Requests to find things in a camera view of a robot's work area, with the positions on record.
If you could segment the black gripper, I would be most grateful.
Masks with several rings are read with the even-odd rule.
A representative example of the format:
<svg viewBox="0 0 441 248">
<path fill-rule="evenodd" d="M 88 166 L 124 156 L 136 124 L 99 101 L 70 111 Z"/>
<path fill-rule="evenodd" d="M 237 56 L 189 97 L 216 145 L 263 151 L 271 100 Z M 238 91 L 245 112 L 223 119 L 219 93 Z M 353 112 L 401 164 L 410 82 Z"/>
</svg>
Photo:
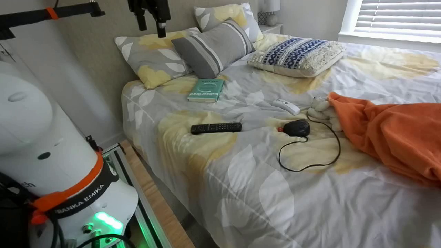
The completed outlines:
<svg viewBox="0 0 441 248">
<path fill-rule="evenodd" d="M 168 0 L 127 0 L 129 12 L 136 17 L 139 31 L 147 31 L 144 13 L 149 12 L 155 21 L 157 36 L 167 36 L 167 23 L 171 20 Z"/>
</svg>

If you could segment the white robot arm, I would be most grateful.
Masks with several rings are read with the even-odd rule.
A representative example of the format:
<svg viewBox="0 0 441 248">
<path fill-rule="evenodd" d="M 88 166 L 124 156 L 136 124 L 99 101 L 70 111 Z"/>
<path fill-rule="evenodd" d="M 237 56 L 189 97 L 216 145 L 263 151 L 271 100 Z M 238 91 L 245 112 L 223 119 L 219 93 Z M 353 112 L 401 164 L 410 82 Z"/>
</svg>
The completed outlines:
<svg viewBox="0 0 441 248">
<path fill-rule="evenodd" d="M 14 58 L 0 62 L 0 89 L 1 185 L 27 213 L 29 248 L 131 248 L 138 192 L 102 148 Z"/>
</svg>

